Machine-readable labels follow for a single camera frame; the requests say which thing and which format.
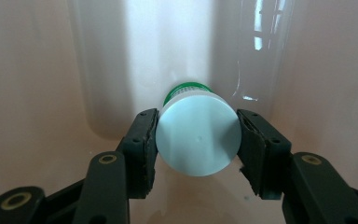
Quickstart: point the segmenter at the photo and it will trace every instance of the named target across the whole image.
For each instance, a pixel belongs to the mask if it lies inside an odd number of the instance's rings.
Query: white cap
[[[241,126],[235,111],[208,91],[187,91],[161,110],[156,129],[158,153],[185,175],[214,174],[236,156]]]

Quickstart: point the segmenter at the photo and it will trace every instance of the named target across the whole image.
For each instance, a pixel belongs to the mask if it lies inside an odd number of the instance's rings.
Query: bolt hole
[[[1,203],[1,208],[7,211],[16,209],[28,203],[28,201],[30,201],[31,198],[32,198],[32,194],[29,192],[17,193],[5,199]]]
[[[301,159],[309,164],[312,164],[312,165],[322,164],[321,160],[319,160],[318,158],[311,156],[311,155],[304,155],[301,157]]]
[[[276,139],[276,138],[272,138],[271,141],[276,144],[281,142],[279,139]]]
[[[347,224],[358,224],[358,219],[355,217],[346,217],[345,223]]]
[[[104,155],[99,159],[99,162],[102,164],[109,164],[117,160],[115,155]]]
[[[23,200],[25,200],[25,196],[24,195],[17,195],[13,198],[11,198],[7,204],[8,205],[14,205],[14,204],[17,204],[17,203],[21,203]]]
[[[106,217],[104,216],[95,216],[89,220],[89,224],[104,224],[104,223],[106,223]]]

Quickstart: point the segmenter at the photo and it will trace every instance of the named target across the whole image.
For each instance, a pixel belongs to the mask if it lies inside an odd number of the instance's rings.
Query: bottle
[[[174,170],[192,176],[212,175],[236,156],[241,126],[235,111],[198,82],[173,88],[160,111],[156,144]]]

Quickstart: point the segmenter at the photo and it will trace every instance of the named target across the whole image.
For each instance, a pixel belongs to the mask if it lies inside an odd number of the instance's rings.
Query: white surface
[[[90,14],[84,14],[83,22],[99,20],[99,16],[110,16],[113,18],[107,21],[119,22],[120,12],[128,10],[102,7],[93,11],[91,6],[97,4],[87,2],[90,6],[84,3],[82,11],[89,10]],[[109,2],[123,5],[120,1]],[[280,55],[275,50],[282,44],[274,43],[281,43],[278,37],[284,35],[280,31],[286,23],[281,20],[277,32],[280,35],[271,35],[274,14],[270,10],[275,1],[263,3],[262,27],[268,31],[263,36],[263,50],[255,49],[256,1],[216,1],[213,7],[204,6],[213,8],[213,13],[207,13],[213,18],[205,19],[214,24],[211,31],[215,44],[209,43],[212,69],[207,75],[211,87],[235,107],[270,114],[267,117],[293,142],[294,151],[308,150],[325,156],[358,188],[358,1],[296,0],[278,83],[274,81],[272,62]],[[290,12],[290,3],[285,4],[283,18]],[[128,44],[121,45],[120,39],[112,36],[107,39],[115,40],[116,45],[96,38],[105,35],[85,39],[90,43],[89,49],[94,49],[89,61],[99,62],[101,66],[95,64],[95,68],[100,67],[102,72],[94,76],[92,70],[88,75],[79,75],[67,9],[61,0],[0,1],[0,194],[28,185],[40,186],[50,194],[82,178],[93,155],[116,148],[115,136],[121,137],[128,130],[135,113],[149,108],[148,104],[158,106],[162,102],[170,88],[167,83],[188,79],[181,75],[174,79],[165,72],[143,73],[148,69],[142,66],[132,68],[141,71],[138,78],[121,72],[122,64],[127,68],[129,64],[139,64],[140,59],[130,62],[118,57],[118,63],[106,67],[112,61],[104,61],[103,56],[113,49],[118,50],[113,56],[124,55],[127,51],[121,46]],[[163,14],[160,11],[156,10],[156,14]],[[138,27],[146,30],[158,28],[146,26],[149,21],[138,22]],[[165,22],[171,22],[167,26],[172,29],[183,27],[179,21]],[[104,27],[91,23],[86,37],[97,35]],[[122,26],[112,27],[106,32],[123,33]],[[125,34],[142,40],[135,33],[137,25],[131,27]],[[189,30],[196,34],[199,29]],[[138,46],[148,47],[152,37]],[[153,49],[139,50],[139,57],[154,58]],[[230,58],[237,53],[239,62]],[[176,67],[182,68],[186,57],[189,55],[174,57],[172,64],[177,62]],[[166,61],[151,64],[168,66],[163,63]],[[158,99],[159,93],[153,92],[160,87],[166,90],[161,90],[164,93]],[[250,98],[258,101],[244,100]],[[211,217],[215,223],[283,223],[281,202],[263,202],[253,196],[247,180],[238,172],[240,167],[235,159],[215,175],[188,177],[174,172],[158,157],[152,192],[144,201],[131,200],[132,223],[204,223],[212,222]]]
[[[212,175],[237,155],[241,126],[235,111],[218,95],[186,91],[162,108],[156,144],[161,158],[174,170]]]

